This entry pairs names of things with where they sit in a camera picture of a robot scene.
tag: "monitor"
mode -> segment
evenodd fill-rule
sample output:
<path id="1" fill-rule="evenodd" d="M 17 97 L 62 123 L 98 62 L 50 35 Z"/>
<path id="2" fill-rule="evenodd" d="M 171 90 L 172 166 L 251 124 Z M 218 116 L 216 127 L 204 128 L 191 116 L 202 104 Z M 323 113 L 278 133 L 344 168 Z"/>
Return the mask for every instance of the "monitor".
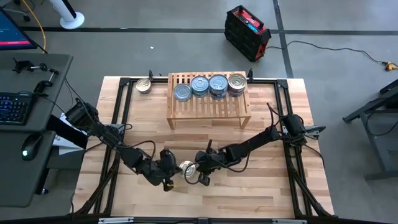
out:
<path id="1" fill-rule="evenodd" d="M 35 42 L 0 7 L 0 50 L 36 49 Z"/>

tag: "butcher block tabletop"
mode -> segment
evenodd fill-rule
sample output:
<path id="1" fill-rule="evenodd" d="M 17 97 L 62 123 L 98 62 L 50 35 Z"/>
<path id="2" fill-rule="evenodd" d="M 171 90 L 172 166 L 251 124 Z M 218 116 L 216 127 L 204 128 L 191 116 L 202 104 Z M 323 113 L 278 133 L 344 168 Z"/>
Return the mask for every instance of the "butcher block tabletop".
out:
<path id="1" fill-rule="evenodd" d="M 119 79 L 120 77 L 104 77 L 96 105 L 99 119 L 104 124 L 111 123 Z M 293 112 L 304 119 L 306 126 L 313 125 L 304 80 L 295 78 L 287 81 Z M 152 91 L 148 95 L 141 95 L 134 88 L 127 121 L 132 124 L 132 129 L 126 131 L 124 142 L 127 145 L 133 145 L 141 141 L 153 140 L 157 147 L 154 159 L 159 159 L 159 152 L 166 147 L 175 154 L 177 164 L 183 161 L 194 161 L 195 154 L 199 150 L 204 151 L 210 139 L 213 140 L 212 146 L 215 149 L 227 144 L 243 142 L 271 124 L 267 103 L 277 108 L 272 85 L 249 84 L 248 90 L 251 119 L 245 129 L 239 128 L 238 119 L 199 119 L 177 121 L 176 129 L 171 130 L 166 120 L 167 83 L 153 83 Z M 121 122 L 126 93 L 127 88 L 124 88 L 118 123 Z M 285 105 L 283 92 L 281 92 L 281 97 Z M 309 146 L 319 151 L 316 140 L 307 140 Z M 91 137 L 88 147 L 98 143 L 96 138 Z M 151 144 L 143 144 L 141 148 L 151 154 L 152 147 Z M 73 198 L 75 210 L 88 200 L 98 185 L 105 149 L 106 147 L 101 145 L 84 156 Z M 321 158 L 315 152 L 303 147 L 302 159 L 308 188 L 324 209 L 333 213 Z M 246 159 L 233 168 L 242 169 L 245 162 Z M 172 178 L 175 188 L 170 192 L 164 192 L 162 185 L 154 187 L 143 175 L 134 174 L 121 162 L 112 216 L 294 217 L 282 141 L 266 144 L 253 151 L 249 158 L 248 168 L 244 172 L 234 173 L 221 169 L 212 173 L 210 178 L 210 186 L 205 187 L 202 184 L 188 185 L 176 174 Z M 101 210 L 106 205 L 108 187 L 109 184 L 104 191 Z M 300 208 L 304 213 L 301 190 L 297 192 Z"/>

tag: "concrete floor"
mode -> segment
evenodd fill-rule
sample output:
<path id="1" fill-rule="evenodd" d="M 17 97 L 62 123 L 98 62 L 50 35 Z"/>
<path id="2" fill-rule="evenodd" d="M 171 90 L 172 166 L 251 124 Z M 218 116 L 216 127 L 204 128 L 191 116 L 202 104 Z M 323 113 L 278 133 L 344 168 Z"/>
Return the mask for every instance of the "concrete floor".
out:
<path id="1" fill-rule="evenodd" d="M 36 2 L 35 11 L 42 24 L 58 27 L 59 16 L 48 0 L 43 5 L 40 5 L 41 0 L 33 1 Z M 398 2 L 394 0 L 70 2 L 86 16 L 84 27 L 165 29 L 222 29 L 226 11 L 244 4 L 287 42 L 303 40 L 324 47 L 351 47 L 366 50 L 377 60 L 398 62 L 395 51 L 398 48 L 398 33 L 285 35 L 280 24 L 278 26 L 274 10 L 274 4 L 279 3 L 285 30 L 398 30 L 398 24 L 391 23 L 398 19 L 395 10 Z M 34 21 L 25 23 L 20 16 L 15 18 L 22 26 L 36 26 Z M 40 32 L 28 34 L 42 43 Z M 398 72 L 385 72 L 381 65 L 361 53 L 333 52 L 294 43 L 288 50 L 292 74 L 287 74 L 285 66 L 289 64 L 285 64 L 286 55 L 284 60 L 281 50 L 269 49 L 264 58 L 251 63 L 220 33 L 188 34 L 183 30 L 179 33 L 46 32 L 46 37 L 50 53 L 74 56 L 68 79 L 75 90 L 93 105 L 98 100 L 104 76 L 147 75 L 149 69 L 155 74 L 166 75 L 169 72 L 247 71 L 252 67 L 257 77 L 285 78 L 293 75 L 294 78 L 304 78 L 314 121 L 317 125 L 326 126 L 320 138 L 320 149 L 325 158 L 335 213 L 342 218 L 398 222 L 398 179 L 365 182 L 364 175 L 379 171 L 377 160 L 362 124 L 359 121 L 345 124 L 341 120 L 373 99 L 380 88 L 397 79 Z M 280 40 L 279 34 L 273 34 L 269 45 L 280 46 Z M 85 89 L 81 82 L 90 83 L 91 88 Z M 66 90 L 62 91 L 57 103 L 63 108 L 70 106 Z M 35 196 L 28 208 L 0 208 L 0 219 L 68 213 L 69 198 L 75 189 L 77 175 L 77 171 L 52 172 L 47 181 L 51 190 L 48 195 Z"/>

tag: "tuna can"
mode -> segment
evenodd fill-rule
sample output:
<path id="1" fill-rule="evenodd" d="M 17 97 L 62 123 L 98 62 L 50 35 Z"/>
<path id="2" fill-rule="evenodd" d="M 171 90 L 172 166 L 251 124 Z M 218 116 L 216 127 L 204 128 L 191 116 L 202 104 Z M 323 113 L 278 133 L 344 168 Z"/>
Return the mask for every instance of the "tuna can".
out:
<path id="1" fill-rule="evenodd" d="M 239 97 L 246 87 L 246 77 L 241 74 L 232 74 L 228 78 L 228 95 Z"/>
<path id="2" fill-rule="evenodd" d="M 209 80 L 203 76 L 195 77 L 191 82 L 191 88 L 196 97 L 205 97 L 209 91 Z"/>
<path id="3" fill-rule="evenodd" d="M 210 78 L 210 96 L 214 100 L 221 100 L 225 97 L 227 88 L 228 88 L 228 80 L 224 75 L 214 75 Z"/>
<path id="4" fill-rule="evenodd" d="M 174 88 L 174 97 L 179 102 L 187 102 L 192 96 L 191 87 L 187 84 L 178 84 Z"/>
<path id="5" fill-rule="evenodd" d="M 137 81 L 136 88 L 141 94 L 148 94 L 152 89 L 152 83 L 147 78 L 141 78 Z"/>
<path id="6" fill-rule="evenodd" d="M 195 175 L 197 168 L 195 167 L 195 165 L 191 165 L 191 164 L 192 164 L 192 162 L 190 162 L 190 161 L 185 161 L 180 164 L 180 168 L 182 170 L 180 172 L 180 176 L 182 178 L 190 179 Z"/>

